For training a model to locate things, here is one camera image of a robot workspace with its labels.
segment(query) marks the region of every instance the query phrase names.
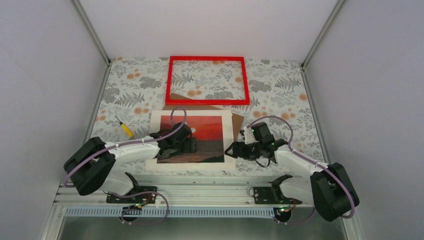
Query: white wall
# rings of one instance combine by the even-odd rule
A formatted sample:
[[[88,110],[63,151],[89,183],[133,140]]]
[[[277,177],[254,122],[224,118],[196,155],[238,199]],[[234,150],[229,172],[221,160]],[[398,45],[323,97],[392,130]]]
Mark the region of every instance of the white wall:
[[[348,0],[306,67],[369,240],[423,239],[424,3]]]
[[[80,0],[109,57],[302,62],[337,0]]]
[[[38,239],[106,69],[68,0],[0,2],[0,235]]]

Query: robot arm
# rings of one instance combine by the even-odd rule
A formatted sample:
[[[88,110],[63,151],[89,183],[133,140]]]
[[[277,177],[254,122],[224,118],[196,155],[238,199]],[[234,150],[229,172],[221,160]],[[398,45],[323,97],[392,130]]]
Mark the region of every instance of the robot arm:
[[[312,205],[327,221],[331,222],[351,210],[351,203],[340,185],[318,164],[326,168],[346,187],[355,207],[359,204],[358,195],[344,167],[339,163],[312,164],[294,154],[289,143],[283,139],[274,139],[264,122],[252,125],[242,131],[245,142],[234,142],[225,153],[234,158],[241,157],[256,161],[259,157],[281,164],[291,169],[295,175],[279,177],[271,184],[278,186],[281,197],[293,198]]]
[[[97,159],[84,164],[70,179],[81,196],[89,195],[97,190],[121,196],[136,193],[132,192],[138,185],[134,177],[128,172],[117,171],[117,168],[136,160],[166,159],[179,153],[195,153],[196,138],[191,137],[192,131],[186,124],[179,122],[170,131],[177,129],[180,124],[183,126],[166,139],[159,140],[162,131],[144,137],[144,141],[148,143],[119,146],[117,143],[103,142],[99,137],[93,137],[64,164],[63,168],[69,174],[92,154],[116,146],[99,154]]]

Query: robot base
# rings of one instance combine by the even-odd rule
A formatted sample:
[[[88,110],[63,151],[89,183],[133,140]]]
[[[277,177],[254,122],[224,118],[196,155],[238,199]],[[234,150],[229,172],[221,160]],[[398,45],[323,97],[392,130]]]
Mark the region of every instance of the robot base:
[[[136,193],[141,193],[141,192],[145,192],[145,191],[157,191],[157,187],[155,186],[135,186],[133,189],[131,189],[131,191],[129,191],[129,193],[127,193],[127,195],[133,195]],[[140,204],[143,203],[146,199],[146,195],[138,195],[135,197],[131,197],[131,198],[118,198],[114,195],[107,195],[106,198],[106,203],[108,204]],[[156,201],[156,196],[152,196],[150,198],[150,201],[148,202],[149,204],[154,204]]]
[[[254,204],[293,204],[291,198],[287,198],[281,192],[273,190],[269,186],[255,186],[253,188]],[[300,200],[295,200],[296,204],[302,204]]]

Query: brown cardboard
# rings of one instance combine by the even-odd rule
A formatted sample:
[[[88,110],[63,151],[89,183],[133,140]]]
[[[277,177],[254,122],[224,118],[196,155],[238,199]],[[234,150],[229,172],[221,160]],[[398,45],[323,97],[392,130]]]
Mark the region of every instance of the brown cardboard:
[[[185,96],[178,95],[176,93],[171,93],[170,95],[171,99],[190,99]],[[165,105],[162,110],[172,110],[176,106],[174,105]],[[208,106],[208,105],[186,105],[184,106],[186,110],[222,110],[221,108],[215,107],[215,106]],[[245,119],[244,116],[232,113],[232,132],[234,136],[234,141],[237,140],[237,137],[239,136],[239,131],[242,128],[243,120]]]

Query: floral tablecloth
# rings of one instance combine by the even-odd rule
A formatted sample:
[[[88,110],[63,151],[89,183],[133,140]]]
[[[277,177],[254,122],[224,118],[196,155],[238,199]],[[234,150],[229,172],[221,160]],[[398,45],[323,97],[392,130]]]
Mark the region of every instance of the floral tablecloth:
[[[192,99],[243,98],[243,79],[240,64],[236,62],[195,62],[178,69],[175,63],[171,91]],[[250,105],[218,106],[244,116],[243,125],[267,115],[281,116],[293,127],[293,146],[322,161],[308,97],[298,62],[286,60],[245,60],[250,92]],[[91,133],[105,142],[121,142],[128,136],[120,128],[115,116],[142,138],[149,133],[152,110],[161,110],[165,104],[168,76],[168,57],[118,57],[114,59],[104,94]],[[223,84],[214,84],[215,79]],[[290,131],[283,122],[265,120],[276,139],[287,140]],[[133,175],[165,176],[281,176],[291,171],[281,164],[258,166],[254,161],[236,160],[235,171],[147,171],[145,161],[134,160],[119,167]]]

